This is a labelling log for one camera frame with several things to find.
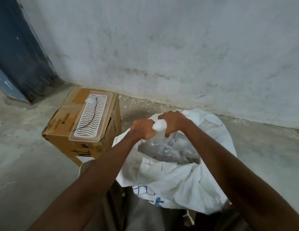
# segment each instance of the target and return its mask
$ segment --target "white wall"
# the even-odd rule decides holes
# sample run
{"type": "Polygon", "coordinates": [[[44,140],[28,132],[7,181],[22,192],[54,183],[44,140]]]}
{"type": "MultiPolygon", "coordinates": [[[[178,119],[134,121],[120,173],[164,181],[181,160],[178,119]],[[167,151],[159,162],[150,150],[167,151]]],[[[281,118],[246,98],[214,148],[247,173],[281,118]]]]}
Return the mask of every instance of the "white wall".
{"type": "Polygon", "coordinates": [[[299,128],[299,0],[20,0],[65,81],[299,128]]]}

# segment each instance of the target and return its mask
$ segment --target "black wire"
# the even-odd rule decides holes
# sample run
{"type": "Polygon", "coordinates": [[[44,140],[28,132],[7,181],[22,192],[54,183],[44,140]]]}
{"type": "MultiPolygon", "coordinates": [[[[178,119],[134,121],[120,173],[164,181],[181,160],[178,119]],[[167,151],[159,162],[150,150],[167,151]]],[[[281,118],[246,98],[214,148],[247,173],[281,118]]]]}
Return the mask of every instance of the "black wire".
{"type": "MultiPolygon", "coordinates": [[[[94,119],[94,117],[95,117],[97,103],[98,103],[98,101],[97,101],[97,97],[96,97],[96,106],[95,106],[94,116],[93,116],[92,120],[89,122],[89,124],[91,124],[91,122],[93,121],[93,119],[94,119]]],[[[73,131],[76,131],[76,130],[82,129],[82,128],[84,128],[84,127],[87,127],[89,124],[87,124],[86,126],[80,127],[80,128],[78,128],[78,129],[75,129],[75,130],[73,130],[73,131]]]]}

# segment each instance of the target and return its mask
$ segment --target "hand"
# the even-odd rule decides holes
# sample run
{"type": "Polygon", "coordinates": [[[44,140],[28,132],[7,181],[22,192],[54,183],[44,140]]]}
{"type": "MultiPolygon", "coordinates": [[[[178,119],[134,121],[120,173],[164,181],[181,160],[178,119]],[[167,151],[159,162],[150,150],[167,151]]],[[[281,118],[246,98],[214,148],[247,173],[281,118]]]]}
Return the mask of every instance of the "hand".
{"type": "Polygon", "coordinates": [[[164,119],[167,123],[167,129],[165,130],[165,138],[168,138],[171,133],[181,131],[185,126],[186,121],[188,120],[181,112],[179,111],[169,111],[158,116],[158,119],[164,119]]]}
{"type": "Polygon", "coordinates": [[[148,140],[156,135],[152,129],[155,122],[151,119],[141,119],[133,122],[130,132],[134,133],[139,140],[148,140]]]}

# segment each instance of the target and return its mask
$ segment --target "white sack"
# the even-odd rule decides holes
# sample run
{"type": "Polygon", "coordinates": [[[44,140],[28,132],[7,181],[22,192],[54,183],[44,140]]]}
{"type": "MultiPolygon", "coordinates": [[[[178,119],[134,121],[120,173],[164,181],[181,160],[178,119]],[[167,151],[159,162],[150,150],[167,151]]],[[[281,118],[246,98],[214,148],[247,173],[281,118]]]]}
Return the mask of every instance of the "white sack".
{"type": "MultiPolygon", "coordinates": [[[[232,138],[218,117],[200,109],[184,110],[182,113],[236,156],[232,138]]],[[[155,114],[150,119],[157,122],[159,115],[155,114]]],[[[165,128],[165,122],[154,124],[156,130],[163,130],[161,126],[165,128]]],[[[128,131],[117,136],[113,146],[128,131]]],[[[139,144],[133,147],[116,178],[122,187],[132,186],[140,198],[164,208],[191,209],[204,214],[222,209],[227,197],[202,160],[200,164],[184,165],[160,162],[138,152],[139,144]]]]}

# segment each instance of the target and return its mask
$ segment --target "white wavy pattern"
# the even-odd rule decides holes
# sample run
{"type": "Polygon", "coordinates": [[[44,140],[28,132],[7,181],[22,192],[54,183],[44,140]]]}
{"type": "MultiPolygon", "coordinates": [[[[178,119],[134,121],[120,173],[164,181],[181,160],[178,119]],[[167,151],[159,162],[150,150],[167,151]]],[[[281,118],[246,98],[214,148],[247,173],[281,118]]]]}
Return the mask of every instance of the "white wavy pattern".
{"type": "Polygon", "coordinates": [[[101,121],[101,116],[104,111],[104,107],[106,105],[106,101],[107,101],[106,95],[91,94],[87,98],[85,109],[80,118],[78,127],[76,128],[77,130],[74,132],[74,136],[91,138],[97,135],[99,124],[101,121]]]}

